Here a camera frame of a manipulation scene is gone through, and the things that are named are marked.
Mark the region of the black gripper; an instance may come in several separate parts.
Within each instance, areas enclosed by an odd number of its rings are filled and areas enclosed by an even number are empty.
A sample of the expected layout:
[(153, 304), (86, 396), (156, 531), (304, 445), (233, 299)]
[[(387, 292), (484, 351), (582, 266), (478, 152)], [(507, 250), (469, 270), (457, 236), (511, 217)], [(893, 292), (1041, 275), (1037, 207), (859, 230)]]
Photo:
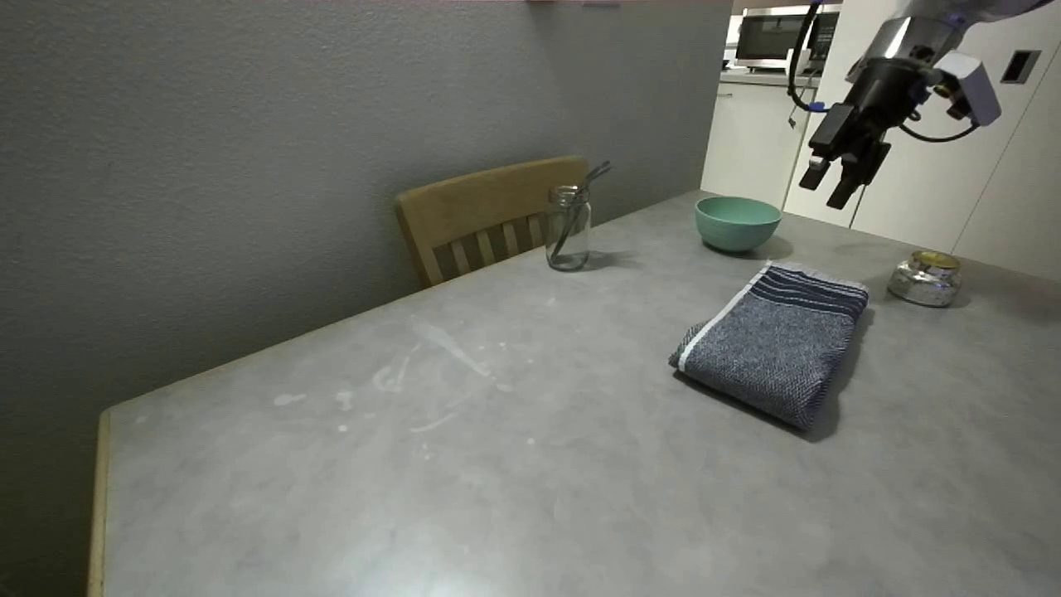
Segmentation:
[(930, 100), (925, 70), (913, 59), (869, 58), (852, 66), (852, 90), (832, 102), (809, 140), (809, 166), (798, 188), (819, 188), (832, 164), (843, 164), (843, 178), (829, 193), (829, 209), (845, 209), (849, 198), (874, 177), (890, 143), (885, 133), (905, 123)]

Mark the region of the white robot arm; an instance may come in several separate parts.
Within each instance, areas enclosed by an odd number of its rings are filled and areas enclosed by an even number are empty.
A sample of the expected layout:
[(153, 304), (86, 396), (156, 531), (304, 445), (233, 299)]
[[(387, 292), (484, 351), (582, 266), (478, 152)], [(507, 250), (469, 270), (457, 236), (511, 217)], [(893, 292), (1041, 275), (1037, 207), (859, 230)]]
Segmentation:
[(883, 21), (864, 54), (849, 66), (849, 93), (827, 110), (809, 140), (809, 166), (798, 178), (815, 188), (832, 164), (843, 177), (827, 207), (843, 209), (862, 185), (874, 178), (890, 156), (885, 133), (913, 135), (918, 108), (940, 93), (950, 117), (964, 120), (963, 133), (990, 125), (1000, 117), (998, 93), (986, 66), (958, 50), (977, 23), (998, 23), (1049, 8), (1050, 0), (899, 0)]

